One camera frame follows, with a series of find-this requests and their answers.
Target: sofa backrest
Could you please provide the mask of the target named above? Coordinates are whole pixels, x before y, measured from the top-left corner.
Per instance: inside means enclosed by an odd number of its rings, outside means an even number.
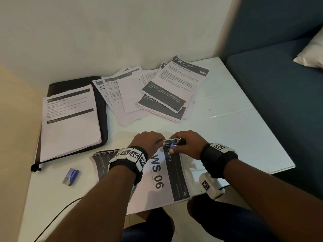
[[[313,36],[323,24],[323,0],[242,0],[220,58]]]

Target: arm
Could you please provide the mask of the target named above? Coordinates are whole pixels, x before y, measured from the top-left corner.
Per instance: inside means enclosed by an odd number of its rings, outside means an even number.
[[[193,131],[178,132],[185,146],[170,153],[184,153],[200,159],[208,143]],[[224,178],[256,211],[282,241],[322,241],[323,202],[248,164],[232,159],[224,168]]]
[[[147,151],[148,159],[163,145],[155,132],[137,134],[130,146]],[[119,241],[136,174],[123,165],[111,168],[67,214],[46,242]]]

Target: hand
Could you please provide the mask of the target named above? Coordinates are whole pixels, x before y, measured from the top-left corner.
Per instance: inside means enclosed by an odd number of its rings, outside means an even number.
[[[196,160],[200,159],[201,151],[203,147],[208,143],[204,138],[201,137],[200,134],[193,131],[176,132],[170,138],[183,138],[186,140],[186,145],[172,147],[169,150],[171,154],[187,154],[189,157],[192,157]]]
[[[163,146],[165,137],[157,132],[142,132],[137,134],[129,146],[139,146],[147,151],[148,160]]]

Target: person's left hand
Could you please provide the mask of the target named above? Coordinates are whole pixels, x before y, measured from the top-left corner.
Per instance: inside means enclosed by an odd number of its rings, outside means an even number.
[[[148,159],[150,159],[157,150],[163,146],[165,137],[157,132],[142,132],[137,134],[129,146],[139,146],[147,151]]]

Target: glossy white tabletop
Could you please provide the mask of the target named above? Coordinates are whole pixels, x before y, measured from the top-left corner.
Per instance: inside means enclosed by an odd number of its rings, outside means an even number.
[[[235,149],[240,160],[270,174],[295,166],[219,58],[192,64],[208,68],[210,72],[198,91],[188,120],[175,123],[150,114],[122,127],[108,109],[109,140],[105,146],[44,164],[41,172],[31,175],[19,242],[34,241],[57,213],[95,185],[89,156],[100,150],[126,147],[137,133],[143,131],[160,132],[166,138],[177,131],[196,131],[210,143],[223,143]],[[190,195],[203,193],[204,188],[198,181],[200,174],[205,172],[201,162],[183,156],[183,166]],[[61,183],[69,168],[80,171],[72,186]],[[72,207],[56,219],[40,240]]]

